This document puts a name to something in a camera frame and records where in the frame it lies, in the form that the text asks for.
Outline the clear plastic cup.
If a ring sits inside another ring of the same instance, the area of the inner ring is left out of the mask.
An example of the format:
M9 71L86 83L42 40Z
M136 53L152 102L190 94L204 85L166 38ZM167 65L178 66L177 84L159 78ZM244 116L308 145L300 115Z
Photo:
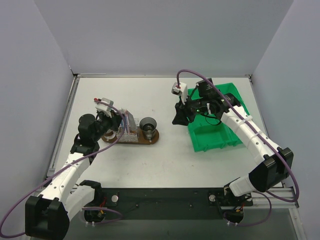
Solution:
M114 130L108 130L103 136L107 141L109 141L117 136L117 132Z

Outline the pink toothbrush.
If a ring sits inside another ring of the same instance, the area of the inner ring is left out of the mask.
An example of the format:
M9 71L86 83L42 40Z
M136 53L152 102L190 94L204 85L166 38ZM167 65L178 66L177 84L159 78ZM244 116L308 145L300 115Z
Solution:
M130 134L131 133L131 131L130 131L130 127L131 127L131 113L128 111L128 110L126 110L125 111L125 113L124 113L124 115L125 115L125 125L126 125L126 132L127 132L127 134Z

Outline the clear acrylic organizer box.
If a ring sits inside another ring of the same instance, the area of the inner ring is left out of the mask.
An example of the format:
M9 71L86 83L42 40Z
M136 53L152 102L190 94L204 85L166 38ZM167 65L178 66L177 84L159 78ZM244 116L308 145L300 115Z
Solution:
M123 129L119 128L119 130L116 132L116 136L120 137L123 131L124 131ZM139 127L137 128L137 132L131 132L130 134L127 134L124 132L122 137L119 140L119 143L137 143L138 135L139 135Z

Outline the black cylindrical cup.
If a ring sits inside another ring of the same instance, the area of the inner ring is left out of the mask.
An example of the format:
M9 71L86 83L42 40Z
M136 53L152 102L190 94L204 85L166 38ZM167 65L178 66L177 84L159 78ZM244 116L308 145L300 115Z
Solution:
M156 134L156 127L157 122L152 117L144 117L139 122L139 128L147 140L152 140L154 138Z

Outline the blue white toothpaste tube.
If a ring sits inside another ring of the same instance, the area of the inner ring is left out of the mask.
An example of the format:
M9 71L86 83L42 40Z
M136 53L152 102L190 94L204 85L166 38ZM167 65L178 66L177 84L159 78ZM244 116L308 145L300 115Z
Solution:
M126 121L125 121L125 120L122 120L122 121L120 122L119 128L126 131L127 124L126 124Z

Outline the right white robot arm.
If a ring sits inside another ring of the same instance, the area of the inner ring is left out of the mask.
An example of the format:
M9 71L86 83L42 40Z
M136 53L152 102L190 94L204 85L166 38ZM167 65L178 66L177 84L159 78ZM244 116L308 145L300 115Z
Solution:
M294 154L287 147L282 148L264 134L246 112L241 101L231 92L222 93L212 87L212 80L196 83L199 97L193 99L188 93L187 84L175 82L171 92L179 97L175 104L176 115L173 125L188 126L197 115L213 115L226 125L239 138L251 153L255 168L247 175L227 184L235 197L241 197L254 191L266 192L287 179Z

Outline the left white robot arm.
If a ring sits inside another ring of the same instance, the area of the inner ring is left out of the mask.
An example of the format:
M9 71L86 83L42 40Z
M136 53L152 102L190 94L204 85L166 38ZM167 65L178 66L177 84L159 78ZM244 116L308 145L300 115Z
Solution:
M111 111L84 114L78 120L78 133L63 167L52 175L49 185L38 195L30 196L25 203L25 234L45 240L62 240L70 221L86 204L101 203L100 190L85 186L79 200L70 192L82 173L92 164L100 146L98 141L109 131L116 132L124 114Z

